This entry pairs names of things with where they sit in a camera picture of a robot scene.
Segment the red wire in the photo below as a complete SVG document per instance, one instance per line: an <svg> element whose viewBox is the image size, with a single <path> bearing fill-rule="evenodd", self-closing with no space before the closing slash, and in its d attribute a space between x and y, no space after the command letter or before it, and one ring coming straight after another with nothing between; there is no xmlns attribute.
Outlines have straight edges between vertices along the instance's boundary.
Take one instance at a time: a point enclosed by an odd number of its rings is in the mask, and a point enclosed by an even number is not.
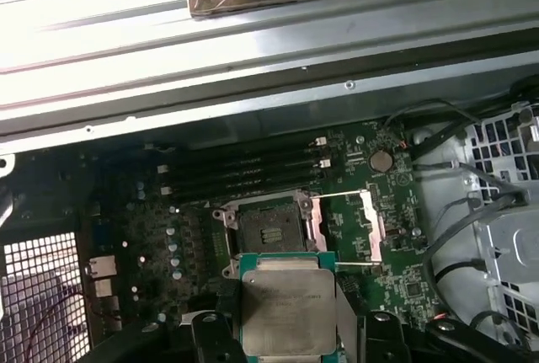
<svg viewBox="0 0 539 363"><path fill-rule="evenodd" d="M31 357L30 353L32 352L32 346L33 346L33 343L34 343L34 338L37 335L38 330L40 329L41 325L43 325L43 322L54 312L56 307L58 307L65 300L68 300L73 296L83 296L87 300L88 306L90 307L90 311L92 311L92 314L97 315L98 317L102 317L102 318L113 318L113 319L115 319L117 321L121 321L121 318L115 317L113 315L101 314L99 312L93 311L92 308L91 308L92 304L91 304L90 297L88 295L80 292L80 291L76 291L76 292L74 292L74 293L72 293L72 294L70 294L68 296L65 296L65 297L61 298L60 300L55 302L54 305L50 306L49 309L45 312L45 314L43 314L43 317L41 317L41 319L35 324L34 329L32 329L32 332L30 333L30 337L28 339L28 346L26 347L26 351L24 352L23 363L29 363L29 359Z"/></svg>

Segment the chip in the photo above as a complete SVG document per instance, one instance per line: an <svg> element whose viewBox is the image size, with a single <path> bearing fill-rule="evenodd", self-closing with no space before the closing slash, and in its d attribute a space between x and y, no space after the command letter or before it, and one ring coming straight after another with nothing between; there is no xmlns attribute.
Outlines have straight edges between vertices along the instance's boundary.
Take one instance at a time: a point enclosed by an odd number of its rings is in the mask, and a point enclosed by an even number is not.
<svg viewBox="0 0 539 363"><path fill-rule="evenodd" d="M241 253L299 252L306 250L302 219L296 203L239 213Z"/></svg>
<svg viewBox="0 0 539 363"><path fill-rule="evenodd" d="M421 285L420 283L408 283L406 285L406 292L408 297L417 297L421 295Z"/></svg>

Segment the ribbed metal surface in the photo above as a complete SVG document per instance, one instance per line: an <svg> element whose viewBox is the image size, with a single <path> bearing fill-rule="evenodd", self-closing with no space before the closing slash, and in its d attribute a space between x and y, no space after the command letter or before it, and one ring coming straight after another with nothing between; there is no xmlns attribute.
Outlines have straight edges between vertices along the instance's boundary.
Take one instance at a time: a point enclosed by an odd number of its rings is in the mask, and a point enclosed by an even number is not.
<svg viewBox="0 0 539 363"><path fill-rule="evenodd" d="M198 20L185 0L1 2L0 120L539 25L537 0L322 0Z"/></svg>

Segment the black cable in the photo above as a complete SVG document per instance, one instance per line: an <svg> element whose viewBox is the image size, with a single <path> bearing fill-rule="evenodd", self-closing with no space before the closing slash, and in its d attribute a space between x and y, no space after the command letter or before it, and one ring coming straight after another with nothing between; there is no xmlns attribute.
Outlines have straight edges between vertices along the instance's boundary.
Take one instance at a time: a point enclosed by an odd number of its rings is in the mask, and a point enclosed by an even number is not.
<svg viewBox="0 0 539 363"><path fill-rule="evenodd" d="M516 81L511 85L506 95L487 99L471 107L467 113L473 115L474 118L485 120L504 112L509 112L511 105L514 103L529 102L530 104L534 104L537 99L539 99L539 74ZM412 159L423 157L474 123L476 122L472 121L469 117L462 117L459 120L455 120L422 143L411 147L410 155Z"/></svg>
<svg viewBox="0 0 539 363"><path fill-rule="evenodd" d="M430 247L423 254L423 270L425 280L429 284L430 288L435 292L440 301L446 306L447 310L455 316L457 319L460 319L455 311L448 305L446 298L441 293L440 289L436 285L436 276L434 266L432 264L432 259L434 255L448 243L452 238L454 238L459 232L463 231L465 228L470 226L472 223L477 220L481 220L488 216L491 216L493 213L504 209L505 207L511 206L515 201L514 194L501 195L496 201L492 202L489 205L481 209L477 209L470 213L469 215L463 217L458 222L455 222L447 230L445 230Z"/></svg>
<svg viewBox="0 0 539 363"><path fill-rule="evenodd" d="M504 314L497 312L497 311L483 311L480 312L478 315L476 315L474 318L472 318L472 321L470 321L470 328L472 329L478 329L479 325L483 323L483 321L487 318L498 318L502 321L507 322L515 331L516 337L518 338L521 346L526 349L527 351L531 351L530 342L528 341L528 338L526 337L525 332L520 328L517 323L508 317L506 317Z"/></svg>
<svg viewBox="0 0 539 363"><path fill-rule="evenodd" d="M500 191L524 192L522 188L515 186L509 182L505 182L504 180L498 179L492 175L489 175L488 173L482 171L481 169L475 168L472 165L469 165L467 163L453 162L453 163L415 164L414 168L417 171L435 171L438 169L461 168L468 172L473 173L474 175L478 176L480 179L482 179L486 183L492 185L495 188L498 188Z"/></svg>
<svg viewBox="0 0 539 363"><path fill-rule="evenodd" d="M455 262L454 264L450 264L446 266L444 269L442 269L436 274L435 276L436 283L438 283L444 277L449 275L453 270L457 270L461 268L474 268L475 270L480 270L482 272L485 272L487 271L487 264L482 259L471 259L471 260L465 260L463 262Z"/></svg>
<svg viewBox="0 0 539 363"><path fill-rule="evenodd" d="M464 118L469 119L472 123L481 123L481 120L479 118L470 114L466 110L459 108L458 106L452 104L451 102L448 102L444 99L426 99L420 102L416 102L415 104L406 106L405 108L400 109L398 112L394 113L393 115L390 115L386 119L386 121L384 121L384 124L382 125L382 127L388 128L390 123L396 118L398 118L399 116L404 115L405 113L408 113L410 110L421 108L429 104L443 104L444 106L447 106L448 108L455 110L457 113L461 114Z"/></svg>

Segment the screw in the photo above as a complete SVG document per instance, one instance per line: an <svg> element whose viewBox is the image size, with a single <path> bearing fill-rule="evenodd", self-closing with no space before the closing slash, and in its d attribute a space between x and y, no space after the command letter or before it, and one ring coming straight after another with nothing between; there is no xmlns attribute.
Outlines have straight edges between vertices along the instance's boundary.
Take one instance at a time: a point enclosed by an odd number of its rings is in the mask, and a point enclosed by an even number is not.
<svg viewBox="0 0 539 363"><path fill-rule="evenodd" d="M452 323L438 323L438 328L442 331L450 332L455 330L455 325Z"/></svg>
<svg viewBox="0 0 539 363"><path fill-rule="evenodd" d="M210 314L207 317L202 318L203 323L213 323L217 319L216 314Z"/></svg>
<svg viewBox="0 0 539 363"><path fill-rule="evenodd" d="M385 323L391 319L389 315L385 314L384 312L379 312L378 314L375 314L374 318L381 323Z"/></svg>

